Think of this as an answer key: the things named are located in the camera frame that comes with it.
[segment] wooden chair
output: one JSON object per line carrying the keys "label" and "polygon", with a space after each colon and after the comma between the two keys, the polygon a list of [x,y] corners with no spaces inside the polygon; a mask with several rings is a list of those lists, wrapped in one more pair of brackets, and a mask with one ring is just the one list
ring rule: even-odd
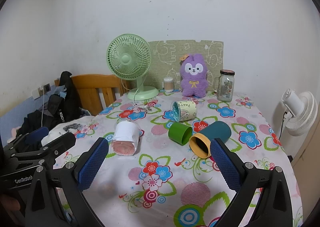
{"label": "wooden chair", "polygon": [[[121,79],[115,75],[84,74],[71,77],[81,100],[82,108],[87,109],[93,116],[98,115],[102,110],[102,104],[98,89],[102,89],[104,101],[108,107],[116,96],[114,89],[119,88],[120,96],[127,92],[122,86]],[[59,79],[55,80],[55,85],[59,85]],[[128,88],[128,82],[123,80],[123,84]]]}

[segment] beige cabinet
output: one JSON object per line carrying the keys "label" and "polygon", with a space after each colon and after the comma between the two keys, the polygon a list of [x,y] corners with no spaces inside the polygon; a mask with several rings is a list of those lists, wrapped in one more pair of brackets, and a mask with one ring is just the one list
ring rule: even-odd
{"label": "beige cabinet", "polygon": [[306,140],[292,161],[305,220],[320,198],[320,111]]}

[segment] floral tablecloth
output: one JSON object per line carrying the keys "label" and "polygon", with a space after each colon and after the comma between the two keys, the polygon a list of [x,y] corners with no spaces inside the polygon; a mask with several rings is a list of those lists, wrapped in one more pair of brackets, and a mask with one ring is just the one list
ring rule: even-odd
{"label": "floral tablecloth", "polygon": [[[300,226],[302,204],[290,162],[259,109],[242,94],[235,93],[231,103],[223,103],[212,94],[189,98],[179,90],[161,91],[156,98],[144,102],[150,107],[148,112],[133,107],[124,95],[85,125],[69,123],[64,128],[75,134],[76,144],[57,159],[54,167],[76,161],[98,137],[111,142],[117,120],[129,118],[142,129],[137,152],[133,156],[119,156],[110,147],[91,187],[83,192],[100,220],[106,226],[212,227],[235,191],[227,187],[211,157],[199,158],[189,144],[180,146],[169,140],[168,129],[173,123],[170,107],[172,101],[179,100],[196,102],[197,117],[185,122],[193,132],[222,120],[232,131],[227,147],[243,161],[266,170],[275,165],[283,168],[291,195],[293,226]],[[248,223],[260,192],[256,190],[240,226]],[[60,193],[68,210],[61,190]]]}

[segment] purple plush toy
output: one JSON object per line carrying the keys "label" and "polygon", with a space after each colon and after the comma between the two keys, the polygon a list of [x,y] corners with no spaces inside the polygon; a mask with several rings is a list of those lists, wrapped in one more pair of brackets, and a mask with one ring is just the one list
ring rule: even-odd
{"label": "purple plush toy", "polygon": [[182,75],[181,87],[182,95],[186,97],[196,96],[202,98],[205,96],[205,90],[208,87],[206,79],[207,66],[201,54],[189,55],[182,63],[180,74]]}

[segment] hand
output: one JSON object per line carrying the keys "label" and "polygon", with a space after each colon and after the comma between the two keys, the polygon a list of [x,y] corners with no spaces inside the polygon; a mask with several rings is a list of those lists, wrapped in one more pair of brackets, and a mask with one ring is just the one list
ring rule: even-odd
{"label": "hand", "polygon": [[0,195],[0,202],[2,203],[4,209],[7,211],[8,215],[11,217],[15,224],[19,224],[18,219],[12,213],[13,211],[20,210],[20,204],[17,199],[7,196],[5,194]]}

